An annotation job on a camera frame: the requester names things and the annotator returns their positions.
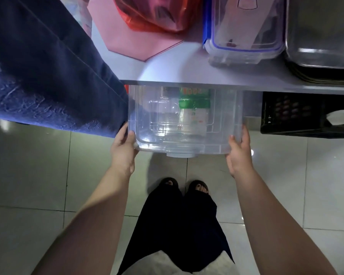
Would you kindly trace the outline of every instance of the black sandal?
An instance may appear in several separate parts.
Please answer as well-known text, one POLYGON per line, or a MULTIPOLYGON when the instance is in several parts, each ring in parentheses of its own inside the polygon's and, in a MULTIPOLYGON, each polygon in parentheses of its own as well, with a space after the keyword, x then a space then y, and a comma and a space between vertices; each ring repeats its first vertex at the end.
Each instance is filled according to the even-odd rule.
POLYGON ((166 177, 166 178, 162 179, 162 180, 160 181, 159 185, 163 185, 163 184, 168 185, 168 184, 166 184, 166 182, 168 182, 168 181, 172 181, 172 185, 171 185, 171 186, 174 186, 174 187, 177 187, 177 188, 178 188, 178 182, 177 182, 177 180, 175 180, 175 179, 172 178, 172 177, 166 177))
POLYGON ((194 180, 190 183, 189 187, 188 187, 188 191, 191 191, 191 190, 196 190, 196 186, 200 184, 201 186, 203 186, 206 190, 207 190, 207 193, 209 193, 209 189, 208 187, 206 186, 205 182, 201 181, 201 180, 194 180))

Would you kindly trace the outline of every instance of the red plastic bag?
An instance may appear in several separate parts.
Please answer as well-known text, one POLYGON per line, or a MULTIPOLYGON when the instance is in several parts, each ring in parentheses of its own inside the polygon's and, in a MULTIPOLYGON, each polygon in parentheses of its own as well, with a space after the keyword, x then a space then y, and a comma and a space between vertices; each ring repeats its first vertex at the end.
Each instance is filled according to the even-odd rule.
POLYGON ((181 32, 193 22, 201 0, 114 0, 134 31, 181 32))

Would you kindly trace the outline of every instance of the white shelf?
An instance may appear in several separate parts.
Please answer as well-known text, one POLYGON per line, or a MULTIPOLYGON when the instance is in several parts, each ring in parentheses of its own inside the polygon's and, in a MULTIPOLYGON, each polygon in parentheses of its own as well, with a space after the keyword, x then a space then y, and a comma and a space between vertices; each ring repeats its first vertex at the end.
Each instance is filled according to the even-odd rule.
POLYGON ((94 22, 92 40, 103 60, 125 84, 344 94, 344 86, 341 85, 317 85, 301 81, 289 72, 281 58, 263 60, 258 65, 212 67, 197 29, 191 30, 191 39, 147 62, 109 51, 94 22))

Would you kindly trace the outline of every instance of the pink paper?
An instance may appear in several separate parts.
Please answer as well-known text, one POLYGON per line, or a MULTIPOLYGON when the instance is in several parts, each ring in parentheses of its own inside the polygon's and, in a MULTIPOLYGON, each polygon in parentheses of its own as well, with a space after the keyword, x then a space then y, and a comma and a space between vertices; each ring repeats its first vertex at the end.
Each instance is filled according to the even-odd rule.
POLYGON ((113 0, 90 0, 88 10, 107 49, 125 56, 146 61, 183 41, 182 35, 131 30, 113 0))

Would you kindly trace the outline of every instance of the white tile floor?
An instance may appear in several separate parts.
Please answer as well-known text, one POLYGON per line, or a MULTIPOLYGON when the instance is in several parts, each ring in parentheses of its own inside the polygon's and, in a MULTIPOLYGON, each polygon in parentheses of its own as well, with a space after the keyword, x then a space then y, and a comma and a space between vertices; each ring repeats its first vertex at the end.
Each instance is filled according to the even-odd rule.
MULTIPOLYGON (((110 165, 112 139, 0 125, 0 275, 28 275, 110 165)), ((251 139, 258 172, 344 275, 344 140, 259 132, 251 132, 251 139)), ((163 176, 175 177, 182 190, 191 179, 207 183, 240 274, 259 274, 224 157, 187 160, 148 152, 136 159, 112 274, 117 273, 148 193, 163 176)))

